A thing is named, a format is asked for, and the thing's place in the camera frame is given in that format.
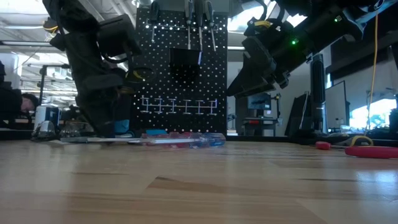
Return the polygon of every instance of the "window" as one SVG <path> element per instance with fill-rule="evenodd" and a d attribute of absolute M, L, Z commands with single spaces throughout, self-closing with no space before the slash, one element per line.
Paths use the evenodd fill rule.
<path fill-rule="evenodd" d="M 264 2 L 268 5 L 267 10 L 267 18 L 270 16 L 271 12 L 274 10 L 276 6 L 275 1 L 264 0 Z M 252 17 L 256 19 L 260 19 L 264 9 L 262 6 L 252 7 L 250 9 L 246 9 L 245 11 L 241 12 L 237 16 L 228 19 L 228 32 L 237 32 L 243 33 L 248 28 L 248 22 L 251 20 Z M 304 19 L 307 18 L 305 16 L 295 15 L 289 16 L 287 20 L 295 27 L 299 25 Z"/>
<path fill-rule="evenodd" d="M 326 76 L 326 86 L 325 86 L 325 88 L 330 88 L 331 86 L 332 86 L 332 82 L 331 82 L 331 80 L 330 80 L 330 74 L 328 74 L 327 76 Z"/>
<path fill-rule="evenodd" d="M 371 104 L 371 129 L 390 125 L 390 113 L 397 108 L 396 100 L 383 99 Z M 367 106 L 355 109 L 350 113 L 349 125 L 354 128 L 365 128 L 368 123 Z"/>

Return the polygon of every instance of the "white container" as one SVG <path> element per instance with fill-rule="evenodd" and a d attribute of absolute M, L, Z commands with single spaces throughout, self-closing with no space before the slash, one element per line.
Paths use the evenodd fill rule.
<path fill-rule="evenodd" d="M 51 121 L 55 127 L 58 127 L 60 120 L 60 110 L 55 106 L 38 106 L 36 108 L 35 114 L 35 126 L 34 129 L 38 127 L 39 124 L 44 121 Z"/>

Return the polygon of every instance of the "tool on table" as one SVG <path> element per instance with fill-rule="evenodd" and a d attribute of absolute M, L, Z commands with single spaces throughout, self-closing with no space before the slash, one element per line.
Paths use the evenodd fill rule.
<path fill-rule="evenodd" d="M 354 136 L 345 141 L 338 142 L 337 146 L 373 146 L 373 140 L 366 136 Z"/>
<path fill-rule="evenodd" d="M 172 147 L 214 147 L 225 144 L 225 136 L 221 133 L 170 133 L 147 135 L 143 134 L 142 138 L 61 138 L 61 142 L 66 143 L 102 143 L 102 142 L 126 142 L 134 144 L 159 145 L 168 144 Z"/>
<path fill-rule="evenodd" d="M 152 43 L 155 42 L 155 25 L 159 20 L 159 3 L 157 1 L 152 2 L 150 5 L 150 23 L 152 24 Z"/>
<path fill-rule="evenodd" d="M 318 141 L 315 143 L 315 147 L 320 150 L 330 150 L 330 149 L 346 149 L 345 146 L 334 146 L 328 142 Z"/>
<path fill-rule="evenodd" d="M 201 33 L 203 27 L 203 0 L 195 0 L 195 14 L 199 27 L 200 51 L 203 51 L 203 36 Z"/>
<path fill-rule="evenodd" d="M 213 40 L 213 48 L 214 51 L 216 51 L 216 40 L 214 39 L 214 10 L 213 10 L 213 5 L 211 4 L 210 0 L 205 0 L 205 15 L 206 19 L 209 22 L 209 28 L 211 30 L 211 39 Z"/>
<path fill-rule="evenodd" d="M 332 145 L 328 142 L 317 142 L 315 147 L 320 150 L 345 149 L 345 153 L 349 156 L 357 156 L 375 159 L 398 159 L 398 148 L 373 146 L 373 140 L 366 136 L 355 136 L 343 142 Z"/>
<path fill-rule="evenodd" d="M 381 146 L 347 147 L 345 153 L 349 156 L 375 159 L 398 159 L 398 148 Z"/>
<path fill-rule="evenodd" d="M 188 50 L 191 49 L 191 26 L 192 26 L 193 0 L 185 0 L 185 18 L 188 29 Z"/>

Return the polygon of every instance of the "wood grain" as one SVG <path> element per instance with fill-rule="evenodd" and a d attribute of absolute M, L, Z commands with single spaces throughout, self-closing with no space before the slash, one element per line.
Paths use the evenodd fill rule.
<path fill-rule="evenodd" d="M 0 223 L 396 223 L 398 160 L 270 142 L 0 142 Z"/>

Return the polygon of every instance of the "person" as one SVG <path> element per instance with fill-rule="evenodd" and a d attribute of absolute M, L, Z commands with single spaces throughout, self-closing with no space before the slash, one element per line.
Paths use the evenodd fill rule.
<path fill-rule="evenodd" d="M 35 111 L 36 107 L 39 105 L 39 99 L 33 94 L 24 93 L 22 94 L 21 111 L 28 113 L 30 111 Z"/>
<path fill-rule="evenodd" d="M 39 105 L 39 99 L 35 95 L 24 93 L 20 90 L 13 90 L 11 87 L 0 86 L 0 112 L 28 113 L 35 111 Z"/>

